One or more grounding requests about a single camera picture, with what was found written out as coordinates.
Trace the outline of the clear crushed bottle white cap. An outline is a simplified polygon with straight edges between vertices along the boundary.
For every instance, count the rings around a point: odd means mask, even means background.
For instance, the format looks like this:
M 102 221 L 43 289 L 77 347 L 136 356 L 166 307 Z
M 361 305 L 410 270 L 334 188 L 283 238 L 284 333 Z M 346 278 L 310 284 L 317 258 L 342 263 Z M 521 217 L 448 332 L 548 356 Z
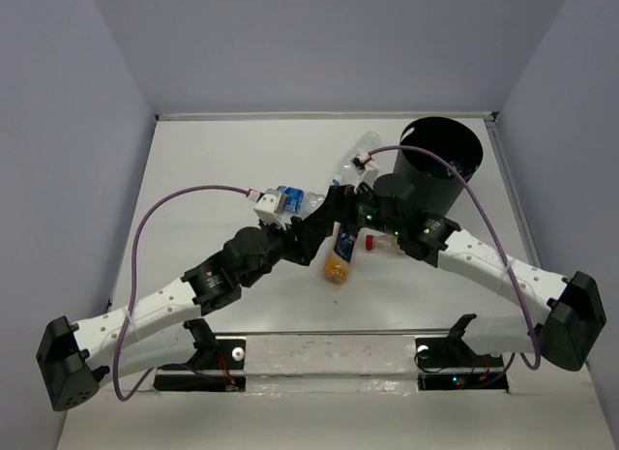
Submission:
M 450 176 L 453 176 L 455 173 L 462 177 L 465 176 L 466 171 L 461 163 L 459 163 L 458 161 L 451 161 L 449 162 L 449 165 L 450 167 L 447 169 L 447 172 Z

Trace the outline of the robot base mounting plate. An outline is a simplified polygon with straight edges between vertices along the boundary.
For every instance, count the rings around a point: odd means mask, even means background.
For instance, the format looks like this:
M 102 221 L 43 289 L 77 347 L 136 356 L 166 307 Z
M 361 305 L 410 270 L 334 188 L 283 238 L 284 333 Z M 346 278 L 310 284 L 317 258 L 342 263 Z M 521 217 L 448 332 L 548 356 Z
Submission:
M 192 370 L 157 370 L 158 391 L 248 394 L 397 394 L 509 389 L 504 361 L 476 356 L 443 336 L 292 333 L 221 336 Z

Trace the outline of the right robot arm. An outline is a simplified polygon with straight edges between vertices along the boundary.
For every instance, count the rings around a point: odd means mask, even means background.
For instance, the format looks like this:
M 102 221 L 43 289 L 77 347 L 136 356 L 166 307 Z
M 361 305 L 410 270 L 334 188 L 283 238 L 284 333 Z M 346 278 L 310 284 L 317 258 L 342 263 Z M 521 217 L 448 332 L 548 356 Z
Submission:
M 396 236 L 410 257 L 457 274 L 523 310 L 514 318 L 464 315 L 445 342 L 447 357 L 466 365 L 478 355 L 536 352 L 554 366 L 578 371 L 605 323 L 597 283 L 577 271 L 567 277 L 499 254 L 458 223 L 422 209 L 405 178 L 390 173 L 369 186 L 333 186 L 303 219 L 316 237 L 334 224 L 348 232 L 362 228 Z

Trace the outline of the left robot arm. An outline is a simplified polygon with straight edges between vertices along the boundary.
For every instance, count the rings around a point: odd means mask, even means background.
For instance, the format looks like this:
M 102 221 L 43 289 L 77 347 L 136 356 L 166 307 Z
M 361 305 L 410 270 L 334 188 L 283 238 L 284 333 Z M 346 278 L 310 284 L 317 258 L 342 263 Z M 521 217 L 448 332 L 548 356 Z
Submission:
M 51 320 L 36 353 L 51 407 L 66 411 L 89 400 L 120 373 L 113 355 L 175 324 L 197 319 L 240 299 L 281 260 L 309 265 L 331 224 L 314 216 L 284 227 L 244 227 L 222 249 L 159 291 L 105 315 Z

